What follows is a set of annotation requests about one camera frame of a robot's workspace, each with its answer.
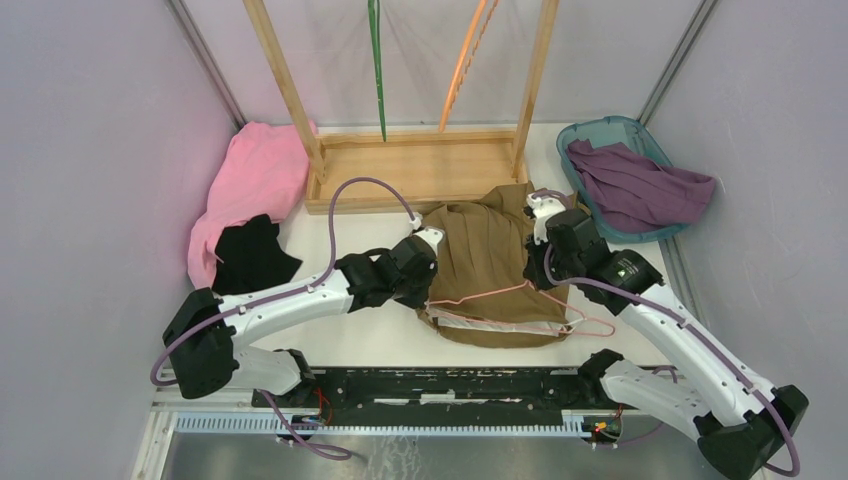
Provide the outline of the orange wavy hanger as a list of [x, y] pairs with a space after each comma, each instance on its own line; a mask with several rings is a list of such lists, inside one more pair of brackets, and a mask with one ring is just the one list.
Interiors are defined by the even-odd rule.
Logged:
[[447, 127], [453, 106], [459, 96], [459, 92], [466, 80], [483, 36], [487, 31], [488, 25], [498, 8], [499, 3], [499, 0], [480, 0], [475, 8], [460, 47], [448, 91], [445, 96], [437, 128], [439, 133], [444, 132]]

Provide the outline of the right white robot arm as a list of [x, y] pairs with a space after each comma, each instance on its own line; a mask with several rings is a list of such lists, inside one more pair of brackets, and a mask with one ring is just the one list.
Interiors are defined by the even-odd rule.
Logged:
[[692, 440], [727, 479], [762, 469], [801, 470], [793, 436], [809, 406], [794, 385], [778, 387], [717, 340], [640, 253], [612, 250], [593, 219], [557, 200], [525, 207], [533, 224], [524, 276], [538, 290], [576, 286], [590, 302], [649, 340], [684, 381], [661, 379], [604, 349], [578, 369], [577, 392], [591, 408], [634, 407]]

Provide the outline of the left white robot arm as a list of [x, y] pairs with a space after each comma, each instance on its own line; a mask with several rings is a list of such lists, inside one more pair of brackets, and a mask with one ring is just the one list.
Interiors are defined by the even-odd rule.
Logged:
[[304, 322], [379, 308], [421, 309], [438, 269], [442, 230], [420, 229], [391, 249], [348, 254], [328, 274], [240, 295], [191, 292], [163, 332], [167, 362], [183, 398], [232, 386], [264, 390], [291, 406], [307, 404], [315, 382], [304, 355], [255, 342]]

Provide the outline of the pink thin hanger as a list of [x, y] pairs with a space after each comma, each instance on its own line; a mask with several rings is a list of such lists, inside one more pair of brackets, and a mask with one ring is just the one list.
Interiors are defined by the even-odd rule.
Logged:
[[423, 313], [437, 327], [498, 334], [552, 338], [610, 338], [617, 332], [607, 320], [570, 304], [567, 287], [538, 289], [526, 280], [518, 285], [425, 303]]

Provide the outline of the tan brown pleated skirt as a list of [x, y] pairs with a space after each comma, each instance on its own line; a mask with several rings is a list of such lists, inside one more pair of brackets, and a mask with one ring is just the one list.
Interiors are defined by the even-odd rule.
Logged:
[[[483, 291], [518, 285], [526, 279], [525, 242], [533, 221], [524, 213], [530, 183], [498, 186], [482, 199], [449, 202], [426, 215], [426, 226], [440, 228], [438, 272], [428, 299], [459, 299]], [[437, 327], [418, 310], [417, 317], [441, 337], [485, 348], [536, 348], [565, 340], [526, 334], [498, 334]]]

